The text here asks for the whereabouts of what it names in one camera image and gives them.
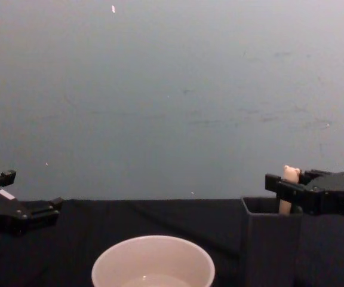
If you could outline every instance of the white bowl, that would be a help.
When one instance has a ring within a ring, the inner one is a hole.
[[[171,236],[143,236],[114,245],[94,264],[94,287],[210,287],[214,264],[198,245]]]

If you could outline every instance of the white label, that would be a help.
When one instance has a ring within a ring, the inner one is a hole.
[[[8,193],[7,191],[5,190],[0,190],[0,195],[3,195],[4,197],[6,197],[7,199],[15,199],[14,196],[12,196],[10,193]]]

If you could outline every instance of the black table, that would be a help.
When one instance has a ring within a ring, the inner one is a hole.
[[[215,286],[237,286],[240,210],[239,200],[68,200],[55,226],[0,234],[0,286],[92,286],[103,251],[150,234],[199,244],[216,265]],[[295,285],[344,286],[343,217],[304,216]]]

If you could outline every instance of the bowl rim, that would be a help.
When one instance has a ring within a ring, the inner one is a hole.
[[[114,249],[118,249],[123,245],[129,244],[131,242],[135,242],[135,241],[139,241],[139,240],[144,240],[144,239],[168,239],[168,240],[173,240],[173,241],[179,241],[181,243],[187,244],[193,248],[195,248],[196,250],[200,251],[200,253],[203,254],[204,258],[206,259],[207,263],[209,264],[209,268],[210,268],[210,274],[208,277],[207,282],[205,283],[205,286],[203,287],[210,287],[211,284],[213,283],[214,280],[214,275],[216,273],[216,267],[214,266],[214,262],[212,260],[212,257],[208,254],[207,251],[205,251],[204,248],[200,247],[199,245],[197,245],[196,243],[193,243],[189,240],[186,239],[182,239],[179,237],[175,237],[175,236],[165,236],[165,235],[147,235],[147,236],[139,236],[139,237],[133,237],[127,240],[123,240],[113,246],[111,246],[110,248],[108,248],[107,250],[105,250],[95,261],[94,265],[93,265],[93,269],[91,272],[91,278],[93,281],[93,285],[96,287],[97,286],[97,278],[96,278],[96,269],[97,266],[99,264],[99,262],[103,259],[103,257],[110,251],[114,250]]]

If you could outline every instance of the wooden stick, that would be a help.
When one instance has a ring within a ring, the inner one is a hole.
[[[297,184],[299,182],[300,169],[291,166],[284,166],[283,179]],[[279,214],[289,215],[291,211],[291,203],[285,200],[279,201]]]

